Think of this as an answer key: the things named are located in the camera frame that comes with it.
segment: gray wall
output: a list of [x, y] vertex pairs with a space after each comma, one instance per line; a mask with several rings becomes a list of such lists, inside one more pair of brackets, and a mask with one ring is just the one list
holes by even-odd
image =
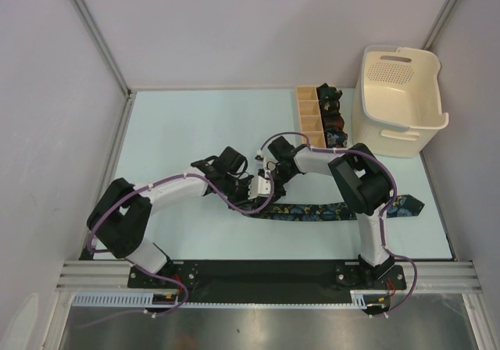
[[472, 259], [500, 325], [500, 0], [462, 0], [435, 48], [448, 128], [425, 155], [452, 242]]
[[86, 0], [132, 88], [354, 87], [363, 49], [419, 48], [445, 0]]
[[0, 336], [30, 293], [41, 339], [123, 98], [69, 0], [0, 0]]

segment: basket hole pattern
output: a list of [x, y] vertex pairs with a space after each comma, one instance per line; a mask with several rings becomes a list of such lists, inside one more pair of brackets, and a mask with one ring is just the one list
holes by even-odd
[[413, 77], [410, 66], [392, 62], [377, 62], [368, 68], [368, 79], [379, 82], [406, 84]]

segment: patterned tie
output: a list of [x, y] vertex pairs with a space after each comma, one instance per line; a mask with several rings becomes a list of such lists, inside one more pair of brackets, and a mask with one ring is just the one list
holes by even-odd
[[[425, 205], [411, 195], [399, 195], [387, 210], [387, 217], [418, 216]], [[281, 221], [346, 221], [357, 220], [356, 214], [345, 203], [268, 205], [263, 211], [248, 215], [255, 219]]]

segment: red wire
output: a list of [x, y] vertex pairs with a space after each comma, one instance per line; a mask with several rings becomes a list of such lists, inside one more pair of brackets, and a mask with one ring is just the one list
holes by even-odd
[[385, 281], [385, 283], [387, 284], [387, 290], [390, 290], [391, 288], [393, 290], [393, 292], [388, 296], [388, 298], [394, 297], [396, 294], [396, 286], [394, 285], [394, 283], [390, 278], [388, 278], [387, 281]]

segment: wooden sorting tray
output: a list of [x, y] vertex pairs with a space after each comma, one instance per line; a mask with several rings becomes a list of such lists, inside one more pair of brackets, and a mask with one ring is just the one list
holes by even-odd
[[325, 143], [323, 124], [321, 123], [320, 103], [318, 102], [316, 87], [296, 87], [295, 97], [297, 99], [300, 131], [309, 137], [311, 145], [326, 148], [327, 145]]

